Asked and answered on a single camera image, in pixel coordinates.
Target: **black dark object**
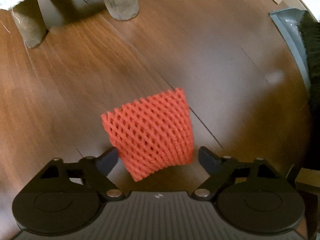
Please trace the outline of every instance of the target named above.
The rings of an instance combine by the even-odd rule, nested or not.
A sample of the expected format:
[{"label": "black dark object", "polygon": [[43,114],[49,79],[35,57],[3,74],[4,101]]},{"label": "black dark object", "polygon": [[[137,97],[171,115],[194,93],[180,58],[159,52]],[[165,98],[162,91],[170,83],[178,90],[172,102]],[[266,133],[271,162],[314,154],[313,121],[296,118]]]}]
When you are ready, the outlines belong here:
[{"label": "black dark object", "polygon": [[23,229],[15,240],[303,239],[294,231],[303,199],[265,160],[241,163],[201,147],[199,161],[211,177],[191,196],[132,192],[111,198],[106,192],[116,186],[105,176],[116,161],[112,148],[79,163],[49,162],[13,202]]}]

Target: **screw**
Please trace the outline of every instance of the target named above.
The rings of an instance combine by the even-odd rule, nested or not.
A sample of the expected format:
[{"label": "screw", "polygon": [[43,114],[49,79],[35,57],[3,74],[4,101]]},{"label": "screw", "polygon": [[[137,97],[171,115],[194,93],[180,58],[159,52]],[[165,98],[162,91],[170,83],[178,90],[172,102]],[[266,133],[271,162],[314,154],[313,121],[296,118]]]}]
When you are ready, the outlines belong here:
[{"label": "screw", "polygon": [[210,195],[210,191],[205,188],[198,188],[195,190],[195,195],[198,197],[207,197]]},{"label": "screw", "polygon": [[110,189],[107,191],[108,197],[120,197],[122,195],[122,191],[119,189]]}]

